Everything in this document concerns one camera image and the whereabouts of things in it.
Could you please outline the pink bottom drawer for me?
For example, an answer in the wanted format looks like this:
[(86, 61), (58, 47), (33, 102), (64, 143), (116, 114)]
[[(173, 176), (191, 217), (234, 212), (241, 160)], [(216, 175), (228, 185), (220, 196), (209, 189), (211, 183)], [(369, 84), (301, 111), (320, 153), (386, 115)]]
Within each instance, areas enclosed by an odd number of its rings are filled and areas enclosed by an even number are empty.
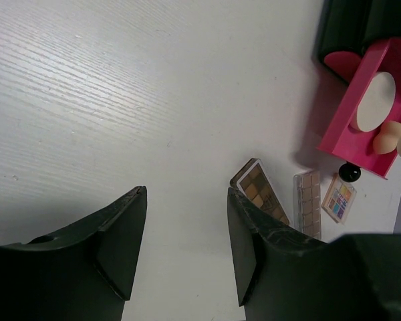
[(335, 51), (327, 54), (323, 62), (326, 67), (337, 74), (342, 80), (350, 83), (362, 58), (352, 51)]

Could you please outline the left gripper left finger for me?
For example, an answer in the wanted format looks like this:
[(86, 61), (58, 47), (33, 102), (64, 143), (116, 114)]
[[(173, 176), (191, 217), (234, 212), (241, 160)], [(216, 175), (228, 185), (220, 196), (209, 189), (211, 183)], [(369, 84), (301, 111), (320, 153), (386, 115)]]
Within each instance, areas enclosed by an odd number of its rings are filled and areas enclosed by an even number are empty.
[(146, 210), (138, 186), (57, 231), (0, 246), (0, 320), (120, 320)]

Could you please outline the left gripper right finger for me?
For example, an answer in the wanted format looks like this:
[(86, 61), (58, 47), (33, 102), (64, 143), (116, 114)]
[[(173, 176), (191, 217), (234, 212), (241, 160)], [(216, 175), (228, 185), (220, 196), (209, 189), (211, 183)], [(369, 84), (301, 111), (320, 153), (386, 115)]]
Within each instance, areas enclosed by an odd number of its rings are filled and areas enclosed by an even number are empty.
[(248, 320), (401, 320), (401, 234), (324, 243), (229, 189), (238, 302)]

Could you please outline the round white powder puff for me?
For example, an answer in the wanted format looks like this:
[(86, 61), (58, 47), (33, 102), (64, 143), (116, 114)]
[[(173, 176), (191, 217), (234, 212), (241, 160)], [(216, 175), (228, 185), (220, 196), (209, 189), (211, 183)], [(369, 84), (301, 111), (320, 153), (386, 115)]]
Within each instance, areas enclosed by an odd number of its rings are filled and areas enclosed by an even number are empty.
[(370, 132), (388, 117), (396, 96), (394, 77), (388, 72), (377, 72), (365, 91), (350, 126), (360, 132)]

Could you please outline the pink drawer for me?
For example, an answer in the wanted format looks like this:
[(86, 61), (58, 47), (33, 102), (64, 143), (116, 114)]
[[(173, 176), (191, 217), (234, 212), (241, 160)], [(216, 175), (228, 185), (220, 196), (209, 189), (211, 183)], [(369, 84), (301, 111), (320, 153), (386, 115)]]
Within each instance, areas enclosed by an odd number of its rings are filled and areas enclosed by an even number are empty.
[(342, 80), (350, 83), (362, 58), (352, 51), (335, 51), (327, 54), (323, 62), (326, 67), (337, 74)]
[(373, 140), (387, 121), (401, 123), (401, 38), (368, 48), (318, 149), (385, 177), (397, 152), (378, 154)]

